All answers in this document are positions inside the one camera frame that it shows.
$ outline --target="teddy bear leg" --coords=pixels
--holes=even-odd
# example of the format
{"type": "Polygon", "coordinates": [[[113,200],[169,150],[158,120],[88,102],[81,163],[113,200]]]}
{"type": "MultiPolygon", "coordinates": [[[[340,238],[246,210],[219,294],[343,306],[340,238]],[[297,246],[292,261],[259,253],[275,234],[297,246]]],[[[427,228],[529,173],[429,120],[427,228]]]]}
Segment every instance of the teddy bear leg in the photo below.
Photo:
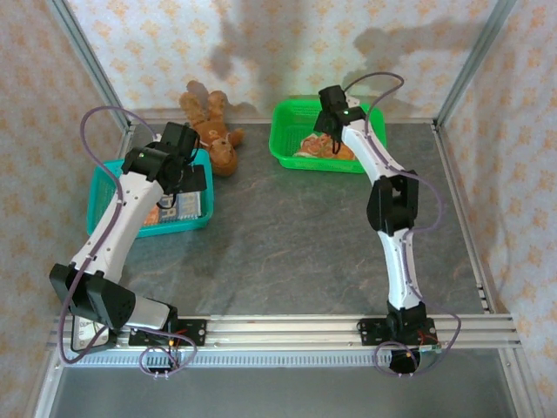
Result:
{"type": "Polygon", "coordinates": [[[242,139],[244,139],[244,130],[242,128],[235,129],[228,136],[228,140],[234,148],[242,143],[242,139]]]}
{"type": "Polygon", "coordinates": [[[222,91],[213,91],[207,98],[207,112],[212,122],[225,121],[225,94],[222,91]]]}
{"type": "Polygon", "coordinates": [[[179,103],[192,127],[205,122],[205,112],[195,94],[187,91],[180,96],[179,103]]]}

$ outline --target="food item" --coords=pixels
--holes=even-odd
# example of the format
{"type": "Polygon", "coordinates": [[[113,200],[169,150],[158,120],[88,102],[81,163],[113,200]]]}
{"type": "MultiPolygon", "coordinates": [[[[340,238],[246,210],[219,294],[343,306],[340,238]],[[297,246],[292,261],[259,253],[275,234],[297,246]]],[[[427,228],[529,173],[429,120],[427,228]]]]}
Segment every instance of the food item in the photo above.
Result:
{"type": "Polygon", "coordinates": [[[345,145],[341,145],[339,152],[334,154],[332,152],[332,138],[326,133],[322,133],[319,136],[313,133],[309,137],[304,138],[294,157],[345,159],[351,161],[356,159],[352,150],[345,145]]]}

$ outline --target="orange object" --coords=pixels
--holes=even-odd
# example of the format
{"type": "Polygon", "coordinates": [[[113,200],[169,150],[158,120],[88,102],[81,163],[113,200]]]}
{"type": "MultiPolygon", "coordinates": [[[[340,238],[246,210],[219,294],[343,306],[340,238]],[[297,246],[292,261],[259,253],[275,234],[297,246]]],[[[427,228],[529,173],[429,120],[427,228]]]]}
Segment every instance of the orange object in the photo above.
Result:
{"type": "Polygon", "coordinates": [[[156,225],[157,223],[158,223],[158,207],[153,206],[153,208],[147,215],[147,218],[145,219],[143,225],[149,226],[149,225],[156,225]]]}
{"type": "Polygon", "coordinates": [[[207,98],[207,113],[198,97],[186,92],[180,96],[180,107],[191,127],[199,134],[200,144],[209,152],[212,172],[217,176],[229,177],[238,168],[235,148],[244,139],[244,130],[229,131],[225,124],[225,94],[213,91],[207,98]]]}
{"type": "Polygon", "coordinates": [[[302,139],[299,150],[294,154],[294,157],[345,159],[351,161],[356,159],[352,150],[345,145],[340,147],[337,154],[332,153],[332,138],[325,133],[319,136],[313,133],[309,137],[302,139]]]}

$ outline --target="green basket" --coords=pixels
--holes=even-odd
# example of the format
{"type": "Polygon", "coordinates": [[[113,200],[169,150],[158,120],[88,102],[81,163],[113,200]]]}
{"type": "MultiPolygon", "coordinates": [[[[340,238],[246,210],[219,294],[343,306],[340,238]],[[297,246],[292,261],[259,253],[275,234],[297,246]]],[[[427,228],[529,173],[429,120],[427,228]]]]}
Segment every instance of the green basket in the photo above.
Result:
{"type": "MultiPolygon", "coordinates": [[[[365,112],[369,111],[369,104],[361,104],[361,107],[365,112]]],[[[285,168],[326,172],[365,172],[358,160],[293,157],[304,138],[312,133],[318,133],[313,130],[313,126],[320,111],[321,103],[318,99],[291,98],[279,103],[272,114],[269,140],[271,154],[285,168]]],[[[373,109],[370,122],[375,135],[386,148],[383,113],[377,108],[373,109]]]]}

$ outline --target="gray surface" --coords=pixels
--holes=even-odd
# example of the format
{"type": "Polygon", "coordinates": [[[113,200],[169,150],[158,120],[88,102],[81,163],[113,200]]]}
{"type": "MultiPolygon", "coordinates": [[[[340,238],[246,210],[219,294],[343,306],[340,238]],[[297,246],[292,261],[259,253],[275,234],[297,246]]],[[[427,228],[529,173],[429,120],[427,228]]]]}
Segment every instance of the gray surface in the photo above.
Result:
{"type": "Polygon", "coordinates": [[[70,368],[51,417],[516,416],[497,351],[460,353],[411,381],[371,367],[193,368],[168,381],[135,368],[70,368]]]}
{"type": "MultiPolygon", "coordinates": [[[[367,176],[287,170],[269,153],[269,125],[244,128],[238,171],[215,178],[209,225],[137,239],[122,284],[182,315],[385,313],[385,255],[366,219],[367,176]]],[[[146,130],[137,132],[134,145],[149,141],[146,130]]],[[[450,204],[438,231],[414,237],[422,293],[454,312],[482,313],[429,125],[388,125],[387,140],[390,153],[450,204]]],[[[425,226],[436,217],[435,199],[420,187],[417,226],[425,226]]],[[[429,312],[441,313],[431,305],[429,312]]]]}

